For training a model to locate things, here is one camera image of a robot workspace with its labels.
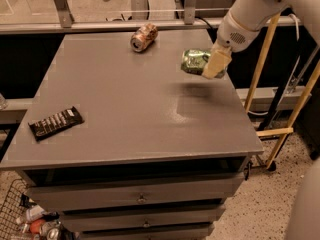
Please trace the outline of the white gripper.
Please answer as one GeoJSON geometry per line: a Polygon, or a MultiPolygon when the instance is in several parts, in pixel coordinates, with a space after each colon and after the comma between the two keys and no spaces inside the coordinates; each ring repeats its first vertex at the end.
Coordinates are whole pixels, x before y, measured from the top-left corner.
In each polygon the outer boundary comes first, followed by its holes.
{"type": "Polygon", "coordinates": [[[238,20],[230,10],[218,27],[217,39],[211,48],[202,76],[206,79],[222,78],[232,61],[231,52],[237,53],[247,49],[259,33],[260,29],[250,28],[238,20]]]}

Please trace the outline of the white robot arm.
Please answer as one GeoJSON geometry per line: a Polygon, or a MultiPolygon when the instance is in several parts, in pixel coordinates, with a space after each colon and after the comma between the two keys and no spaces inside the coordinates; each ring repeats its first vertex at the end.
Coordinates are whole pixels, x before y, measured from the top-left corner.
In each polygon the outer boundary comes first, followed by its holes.
{"type": "MultiPolygon", "coordinates": [[[[212,78],[245,50],[265,23],[292,8],[316,42],[320,42],[320,0],[236,0],[219,25],[204,76],[212,78]]],[[[297,192],[285,240],[320,240],[320,162],[305,174],[297,192]]]]}

